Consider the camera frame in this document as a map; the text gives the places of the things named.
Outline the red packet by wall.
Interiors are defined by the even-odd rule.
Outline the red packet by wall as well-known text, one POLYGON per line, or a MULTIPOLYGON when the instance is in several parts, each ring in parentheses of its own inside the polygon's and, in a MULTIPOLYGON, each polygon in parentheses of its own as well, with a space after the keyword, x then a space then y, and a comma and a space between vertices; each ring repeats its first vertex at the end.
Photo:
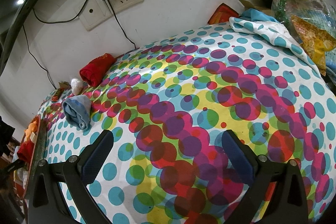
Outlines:
POLYGON ((225 23, 228 22, 230 17, 238 18, 239 14, 230 6, 226 5, 225 3, 222 3, 212 14, 207 24, 212 25, 212 24, 225 23))

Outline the small white sock ball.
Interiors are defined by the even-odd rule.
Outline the small white sock ball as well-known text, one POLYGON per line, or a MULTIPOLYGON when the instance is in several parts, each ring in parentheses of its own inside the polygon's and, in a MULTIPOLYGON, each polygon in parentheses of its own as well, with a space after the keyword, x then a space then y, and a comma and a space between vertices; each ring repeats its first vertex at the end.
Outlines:
POLYGON ((70 85, 71 85, 72 94, 75 96, 78 96, 84 87, 83 81, 79 78, 73 78, 71 80, 70 85))

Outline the red sock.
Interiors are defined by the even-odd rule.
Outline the red sock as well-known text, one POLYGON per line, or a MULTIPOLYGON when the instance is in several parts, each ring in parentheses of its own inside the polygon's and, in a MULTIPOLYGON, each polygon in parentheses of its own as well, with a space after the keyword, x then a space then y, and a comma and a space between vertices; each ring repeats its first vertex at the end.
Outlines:
POLYGON ((17 152, 18 159, 30 163, 34 151, 34 143, 31 140, 24 141, 17 152))
POLYGON ((104 55, 93 59, 85 67, 80 69, 79 75, 89 86, 98 87, 106 72, 116 60, 117 59, 111 54, 105 53, 104 55))

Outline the plastic bag with snacks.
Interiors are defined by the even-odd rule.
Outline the plastic bag with snacks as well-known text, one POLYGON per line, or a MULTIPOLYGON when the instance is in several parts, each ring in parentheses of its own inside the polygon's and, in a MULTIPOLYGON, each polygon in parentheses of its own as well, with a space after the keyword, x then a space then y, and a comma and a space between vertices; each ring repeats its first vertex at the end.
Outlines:
POLYGON ((272 11, 325 76, 326 53, 335 50, 333 6, 325 0, 273 0, 272 11))

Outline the red rolled sock back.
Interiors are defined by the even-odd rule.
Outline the red rolled sock back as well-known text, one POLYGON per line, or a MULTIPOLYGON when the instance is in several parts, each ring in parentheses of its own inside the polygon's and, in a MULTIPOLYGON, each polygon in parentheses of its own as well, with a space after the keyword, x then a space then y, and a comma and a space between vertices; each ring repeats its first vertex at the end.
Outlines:
POLYGON ((98 87, 106 72, 116 60, 117 59, 111 54, 105 53, 104 55, 93 59, 85 67, 80 69, 79 75, 89 86, 98 87))

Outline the white wall socket plate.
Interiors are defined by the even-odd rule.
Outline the white wall socket plate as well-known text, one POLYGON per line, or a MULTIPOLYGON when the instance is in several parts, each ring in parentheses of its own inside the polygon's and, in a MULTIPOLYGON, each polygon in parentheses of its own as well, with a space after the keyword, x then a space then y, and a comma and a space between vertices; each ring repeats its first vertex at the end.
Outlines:
POLYGON ((115 13, 119 13, 143 1, 144 0, 88 0, 79 15, 79 19, 84 28, 90 31, 113 16, 109 4, 112 5, 115 13))

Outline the polka dot tablecloth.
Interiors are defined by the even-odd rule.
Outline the polka dot tablecloth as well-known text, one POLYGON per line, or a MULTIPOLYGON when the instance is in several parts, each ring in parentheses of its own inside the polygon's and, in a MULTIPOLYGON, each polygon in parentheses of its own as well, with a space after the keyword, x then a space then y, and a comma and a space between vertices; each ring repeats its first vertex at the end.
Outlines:
POLYGON ((335 95, 277 23, 231 19, 151 43, 84 94, 85 130, 60 102, 42 103, 45 159, 65 161, 110 130, 88 190, 113 223, 223 223, 248 189, 223 151, 225 130, 258 155, 298 163, 310 222, 335 197, 335 95))

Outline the red candy wrapper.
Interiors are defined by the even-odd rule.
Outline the red candy wrapper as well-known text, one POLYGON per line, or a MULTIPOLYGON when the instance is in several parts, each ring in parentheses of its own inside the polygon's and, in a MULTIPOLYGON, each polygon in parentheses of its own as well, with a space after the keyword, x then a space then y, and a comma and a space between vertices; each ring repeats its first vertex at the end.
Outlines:
POLYGON ((70 89, 71 86, 68 82, 59 82, 59 88, 56 90, 55 94, 52 96, 51 101, 57 102, 65 90, 70 89))

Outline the round red tray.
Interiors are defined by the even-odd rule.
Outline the round red tray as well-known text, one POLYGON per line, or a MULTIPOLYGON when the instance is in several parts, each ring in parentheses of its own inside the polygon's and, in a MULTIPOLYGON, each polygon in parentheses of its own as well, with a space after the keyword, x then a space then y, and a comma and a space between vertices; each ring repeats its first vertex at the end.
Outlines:
POLYGON ((30 163, 24 162, 24 166, 14 171, 14 185, 17 195, 21 200, 28 199, 29 188, 33 183, 34 173, 38 162, 44 158, 47 144, 47 128, 40 115, 35 116, 31 122, 38 121, 37 138, 34 141, 34 151, 30 163))

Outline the red sock front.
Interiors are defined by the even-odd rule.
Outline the red sock front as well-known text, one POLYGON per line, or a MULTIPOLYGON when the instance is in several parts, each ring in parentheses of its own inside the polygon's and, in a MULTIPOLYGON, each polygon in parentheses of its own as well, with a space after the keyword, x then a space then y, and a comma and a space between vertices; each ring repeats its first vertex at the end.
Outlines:
POLYGON ((30 163, 34 151, 34 143, 31 140, 24 141, 17 152, 18 159, 30 163))

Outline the orange plush toy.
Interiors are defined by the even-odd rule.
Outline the orange plush toy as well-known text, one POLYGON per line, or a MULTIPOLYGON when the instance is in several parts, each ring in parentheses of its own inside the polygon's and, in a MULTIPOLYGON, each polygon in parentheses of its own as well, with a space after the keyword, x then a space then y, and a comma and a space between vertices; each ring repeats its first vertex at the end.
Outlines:
POLYGON ((28 125, 28 128, 24 131, 25 132, 25 141, 36 141, 37 138, 37 130, 38 130, 38 121, 33 121, 28 125))

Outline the light blue sock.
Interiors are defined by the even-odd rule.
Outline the light blue sock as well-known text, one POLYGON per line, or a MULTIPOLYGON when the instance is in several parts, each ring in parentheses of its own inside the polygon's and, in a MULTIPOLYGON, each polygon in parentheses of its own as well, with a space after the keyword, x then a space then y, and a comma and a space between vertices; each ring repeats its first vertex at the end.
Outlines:
POLYGON ((66 121, 77 129, 87 129, 91 120, 91 104, 91 100, 86 95, 66 98, 62 103, 66 121))

